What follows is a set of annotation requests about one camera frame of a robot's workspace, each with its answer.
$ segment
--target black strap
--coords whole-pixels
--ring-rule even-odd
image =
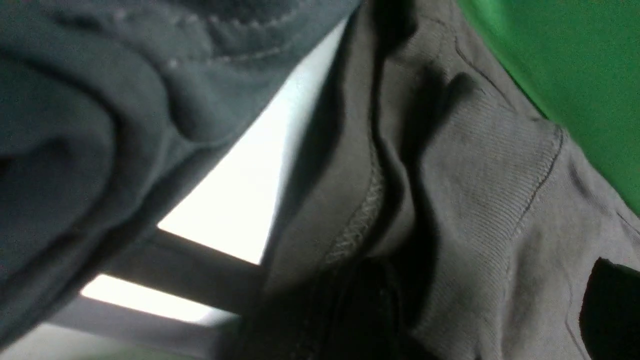
[[[162,230],[106,273],[239,315],[254,308],[264,278],[258,265]]]

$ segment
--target grey fabric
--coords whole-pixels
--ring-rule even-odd
[[[238,359],[590,359],[589,276],[600,257],[640,268],[640,221],[454,1],[366,1],[324,105],[336,145],[279,219]],[[395,305],[352,294],[369,261],[390,263],[368,286]],[[417,347],[389,338],[403,327]]]
[[[440,246],[413,335],[440,359],[589,359],[589,276],[640,269],[640,222],[564,130],[468,85],[420,164]]]

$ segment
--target green seat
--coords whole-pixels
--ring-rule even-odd
[[[640,214],[640,1],[459,2],[531,101]]]

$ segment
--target stitching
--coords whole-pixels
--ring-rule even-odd
[[[252,60],[269,58],[271,56],[275,56],[280,53],[284,53],[285,51],[288,51],[293,45],[296,44],[296,42],[298,42],[297,40],[299,37],[300,37],[299,35],[295,36],[291,38],[290,41],[280,46],[270,47],[268,49],[256,51],[254,53],[210,56],[206,58],[201,58],[201,57],[171,58],[166,61],[166,66],[170,69],[176,69],[178,67],[181,67],[190,63],[211,66],[216,63],[243,62],[243,61],[252,61]]]
[[[134,11],[128,9],[117,9],[115,10],[111,16],[113,20],[117,22],[122,22],[125,20],[129,20],[132,15],[134,15]],[[169,23],[172,26],[178,26],[179,24],[192,24],[198,22],[200,18],[196,14],[189,14],[186,16],[177,17],[175,19],[169,20]],[[199,57],[199,56],[187,56],[185,58],[170,58],[165,62],[165,66],[169,69],[177,69],[186,64],[201,64],[205,66],[211,66],[215,63],[231,63],[231,62],[244,62],[244,61],[252,61],[259,60],[264,58],[269,58],[271,56],[278,55],[280,53],[284,53],[288,51],[293,45],[295,45],[302,33],[297,33],[288,42],[285,42],[280,45],[276,45],[264,50],[255,51],[253,53],[244,53],[244,54],[236,54],[236,55],[218,55],[218,56],[207,56],[207,57]]]
[[[211,14],[207,16],[207,22],[215,25],[231,25],[235,28],[250,28],[250,29],[266,29],[266,28],[274,28],[282,24],[286,24],[295,18],[295,16],[300,12],[300,10],[306,5],[311,3],[313,0],[302,0],[296,3],[296,7],[292,8],[289,12],[282,14],[280,17],[276,17],[273,19],[269,19],[265,22],[258,22],[256,20],[251,20],[250,22],[241,22],[239,19],[230,19],[230,20],[221,20],[216,14]]]

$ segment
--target bright light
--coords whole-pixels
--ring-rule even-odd
[[[81,291],[82,296],[144,313],[200,325],[215,325],[235,315],[111,277],[99,275]]]

